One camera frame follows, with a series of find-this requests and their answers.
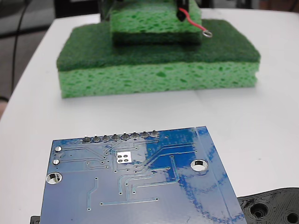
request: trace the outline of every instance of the table surface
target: table surface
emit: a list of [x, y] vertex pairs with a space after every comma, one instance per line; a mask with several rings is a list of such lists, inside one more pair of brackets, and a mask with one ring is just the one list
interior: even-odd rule
[[207, 126], [237, 196], [299, 187], [299, 14], [205, 9], [203, 17], [231, 22], [260, 51], [255, 88], [61, 99], [59, 52], [74, 27], [99, 15], [54, 21], [0, 121], [2, 223], [40, 215], [52, 140], [85, 135]]

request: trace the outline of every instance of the green sponge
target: green sponge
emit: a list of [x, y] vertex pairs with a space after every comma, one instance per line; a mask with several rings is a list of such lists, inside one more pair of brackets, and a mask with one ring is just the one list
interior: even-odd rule
[[74, 29], [58, 60], [62, 97], [252, 87], [260, 55], [221, 20], [203, 20], [202, 45], [112, 43], [109, 23]]
[[[201, 10], [190, 0], [189, 14], [201, 24]], [[201, 30], [185, 19], [179, 21], [174, 0], [117, 1], [111, 11], [110, 26], [116, 44], [200, 43]]]

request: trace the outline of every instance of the screw hole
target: screw hole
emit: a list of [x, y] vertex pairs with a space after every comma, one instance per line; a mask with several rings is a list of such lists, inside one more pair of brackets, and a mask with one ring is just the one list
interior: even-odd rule
[[299, 217], [297, 214], [291, 213], [288, 215], [287, 220], [289, 223], [297, 223], [299, 220]]
[[204, 160], [193, 160], [190, 166], [194, 171], [205, 171], [208, 167], [208, 163]]
[[61, 180], [62, 180], [62, 175], [57, 172], [50, 173], [46, 177], [46, 182], [48, 184], [57, 184], [57, 183], [61, 182]]
[[263, 218], [268, 214], [268, 208], [262, 203], [257, 203], [250, 208], [250, 212], [255, 218]]

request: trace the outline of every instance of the black wire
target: black wire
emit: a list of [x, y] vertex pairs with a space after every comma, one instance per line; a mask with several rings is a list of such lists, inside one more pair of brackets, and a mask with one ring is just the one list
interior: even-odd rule
[[14, 39], [14, 52], [13, 52], [13, 67], [12, 67], [12, 80], [11, 80], [11, 93], [13, 93], [14, 91], [14, 73], [15, 73], [15, 57], [16, 57], [16, 51], [17, 51], [17, 44], [18, 44], [18, 38], [19, 38], [19, 34], [20, 34], [20, 28], [21, 28], [21, 24], [22, 24], [22, 20], [24, 17], [24, 14], [26, 12], [26, 9], [29, 5], [29, 2], [25, 1], [25, 6], [23, 8], [20, 20], [19, 20], [19, 24], [18, 24], [18, 28], [15, 34], [15, 39]]
[[289, 9], [289, 12], [292, 12], [295, 9], [297, 3], [298, 3], [298, 0], [295, 0], [294, 3], [292, 4], [291, 8]]

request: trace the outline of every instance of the circuit board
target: circuit board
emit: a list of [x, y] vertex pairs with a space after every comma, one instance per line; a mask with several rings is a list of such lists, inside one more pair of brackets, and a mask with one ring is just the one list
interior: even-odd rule
[[206, 127], [53, 141], [41, 224], [245, 224]]

